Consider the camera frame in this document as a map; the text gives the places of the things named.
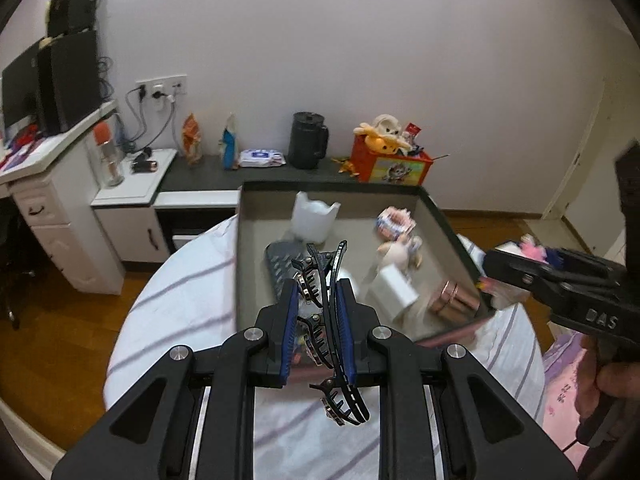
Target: cabinet handle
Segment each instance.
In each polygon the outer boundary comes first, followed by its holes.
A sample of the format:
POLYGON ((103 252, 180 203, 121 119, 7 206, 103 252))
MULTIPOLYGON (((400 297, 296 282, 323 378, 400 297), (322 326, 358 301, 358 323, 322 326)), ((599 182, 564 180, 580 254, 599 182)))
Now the cabinet handle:
POLYGON ((33 210, 33 209, 29 208, 29 216, 37 216, 37 215, 39 215, 40 213, 42 213, 43 211, 44 211, 44 206, 43 206, 43 205, 41 205, 41 206, 40 206, 40 209, 38 209, 37 211, 35 211, 35 210, 33 210))
POLYGON ((147 230, 146 230, 146 232, 147 232, 147 233, 148 233, 148 235, 149 235, 149 243, 150 243, 151 245, 153 245, 153 247, 154 247, 154 249, 155 249, 156 251, 159 251, 159 250, 160 250, 160 247, 158 247, 158 243, 156 242, 156 239, 154 238, 153 231, 152 231, 151 229, 147 229, 147 230))

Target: wall socket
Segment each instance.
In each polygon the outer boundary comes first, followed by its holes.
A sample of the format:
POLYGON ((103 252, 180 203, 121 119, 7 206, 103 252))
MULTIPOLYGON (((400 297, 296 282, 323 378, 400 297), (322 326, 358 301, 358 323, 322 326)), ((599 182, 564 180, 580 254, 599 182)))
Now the wall socket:
POLYGON ((146 98, 151 96, 153 93, 152 88, 158 84, 164 86, 164 92, 167 94, 173 94, 174 90, 176 95, 186 95, 187 93, 186 75, 172 75, 169 77, 156 77, 153 79, 140 79, 136 81, 136 86, 140 86, 142 84, 146 85, 146 98))

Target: silver screw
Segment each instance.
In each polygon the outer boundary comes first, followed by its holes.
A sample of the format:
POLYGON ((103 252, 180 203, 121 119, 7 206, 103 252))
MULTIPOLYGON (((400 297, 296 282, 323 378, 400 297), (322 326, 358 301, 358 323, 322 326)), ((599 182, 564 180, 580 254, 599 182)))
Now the silver screw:
POLYGON ((247 339, 247 341, 258 341, 258 339, 260 339, 263 335, 264 332, 257 326, 252 326, 251 328, 247 328, 244 331, 244 338, 247 339))
POLYGON ((466 348, 458 343, 454 343, 453 345, 447 346, 447 354, 454 359, 460 359, 466 355, 466 348))
POLYGON ((189 349, 186 346, 174 346, 169 350, 169 357, 174 361, 182 361, 189 355, 189 349))
POLYGON ((389 339, 391 337, 391 329, 386 326, 377 326, 371 332, 376 339, 389 339))

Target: black kettle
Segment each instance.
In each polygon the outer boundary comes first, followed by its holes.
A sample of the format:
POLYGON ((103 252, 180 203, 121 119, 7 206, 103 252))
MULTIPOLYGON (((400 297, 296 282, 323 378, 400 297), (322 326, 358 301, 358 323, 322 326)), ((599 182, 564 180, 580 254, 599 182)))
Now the black kettle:
POLYGON ((314 170, 326 155, 329 130, 324 117, 310 112, 293 115, 287 162, 299 170, 314 170))

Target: yellow plush toy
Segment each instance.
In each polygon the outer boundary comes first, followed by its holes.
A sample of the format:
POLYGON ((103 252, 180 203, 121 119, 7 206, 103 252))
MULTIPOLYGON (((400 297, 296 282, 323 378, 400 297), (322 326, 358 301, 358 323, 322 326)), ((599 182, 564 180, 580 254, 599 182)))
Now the yellow plush toy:
POLYGON ((393 134, 381 134, 377 129, 367 123, 360 123, 353 133, 365 136, 364 143, 375 153, 381 155, 395 155, 400 148, 410 150, 411 145, 401 137, 393 134))

